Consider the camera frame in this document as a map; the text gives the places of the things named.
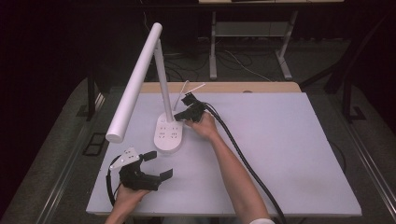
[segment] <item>hand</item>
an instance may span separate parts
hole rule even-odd
[[[133,190],[125,188],[122,184],[117,193],[117,199],[106,223],[122,223],[134,211],[137,204],[150,190]]]
[[[185,123],[187,126],[192,127],[203,138],[211,139],[219,135],[215,119],[207,112],[204,112],[199,122],[196,123],[191,120],[186,120]]]

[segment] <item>power strip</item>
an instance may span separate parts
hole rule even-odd
[[[166,121],[166,114],[161,114],[157,119],[154,134],[154,144],[162,153],[175,153],[180,148],[183,136],[183,121]]]

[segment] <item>table surface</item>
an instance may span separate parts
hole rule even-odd
[[[191,90],[201,83],[190,83]],[[169,83],[179,92],[183,83]],[[138,153],[155,149],[154,127],[163,112],[158,83],[145,83],[124,142],[109,144],[97,177],[88,213],[106,215],[111,204],[106,194],[110,162],[128,147]],[[171,93],[171,101],[178,97]],[[287,217],[360,216],[361,208],[332,153],[305,93],[291,82],[210,82],[195,96],[212,104],[227,124],[250,165],[272,192]],[[177,111],[185,106],[180,103]],[[231,141],[219,132],[234,151]],[[143,162],[142,171],[158,175],[174,169],[174,176],[136,207],[135,216],[234,216],[211,146],[185,127],[180,150]],[[113,189],[118,171],[112,172]],[[276,210],[260,189],[271,216]]]

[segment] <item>dark background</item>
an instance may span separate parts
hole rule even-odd
[[[77,5],[64,0],[0,1],[0,216],[77,84],[89,72],[95,74],[101,91],[125,84],[144,43],[147,31],[141,12]],[[332,9],[304,8],[299,12],[293,39],[353,39],[364,35],[387,5],[387,1],[346,1]],[[166,27],[163,41],[189,53],[193,54],[194,38],[209,36],[209,11],[156,11],[148,15],[151,21]],[[219,17],[230,15],[234,19],[246,17],[245,13],[227,11]],[[276,15],[272,9],[265,14],[270,18]],[[250,14],[257,20],[261,16]],[[351,74],[396,133],[395,23],[396,13],[391,13]]]

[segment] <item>white desk lamp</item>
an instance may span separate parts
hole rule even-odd
[[[175,121],[173,117],[174,112],[171,109],[165,67],[163,64],[163,50],[160,41],[162,29],[163,27],[159,23],[154,23],[152,26],[145,46],[140,53],[134,71],[125,88],[125,92],[122,95],[114,118],[108,128],[106,139],[111,143],[121,143],[123,141],[132,113],[134,112],[137,97],[149,69],[152,55],[154,54],[165,107],[165,112],[161,114],[157,120],[154,144],[160,152],[164,153],[173,153],[179,148],[183,132],[183,122]]]

